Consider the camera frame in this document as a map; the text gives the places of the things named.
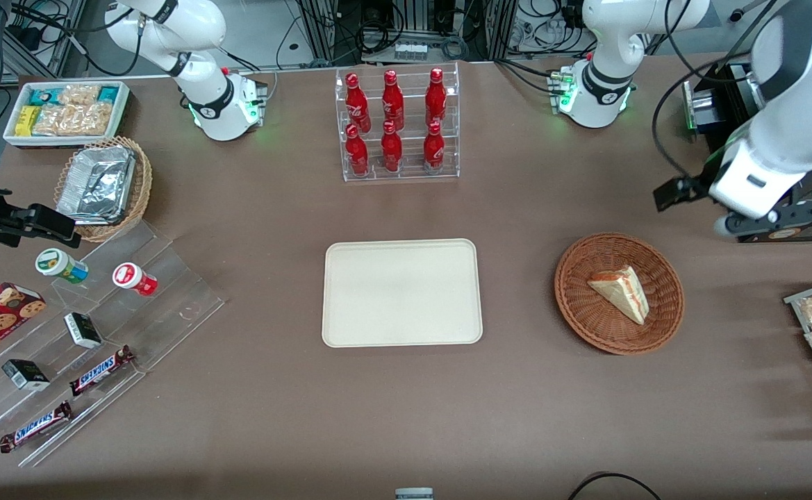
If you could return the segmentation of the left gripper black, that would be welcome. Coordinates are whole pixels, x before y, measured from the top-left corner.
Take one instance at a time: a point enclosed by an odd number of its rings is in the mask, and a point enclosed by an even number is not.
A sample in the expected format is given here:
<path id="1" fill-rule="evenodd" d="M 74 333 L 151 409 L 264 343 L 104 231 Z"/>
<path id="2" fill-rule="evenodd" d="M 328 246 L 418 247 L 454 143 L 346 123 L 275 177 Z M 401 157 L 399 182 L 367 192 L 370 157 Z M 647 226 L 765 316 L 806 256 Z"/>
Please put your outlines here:
<path id="1" fill-rule="evenodd" d="M 728 167 L 704 167 L 703 179 L 700 176 L 670 179 L 653 191 L 656 211 L 663 213 L 677 203 L 691 203 L 710 197 L 712 200 L 729 205 L 729 197 L 721 189 L 721 180 Z"/>

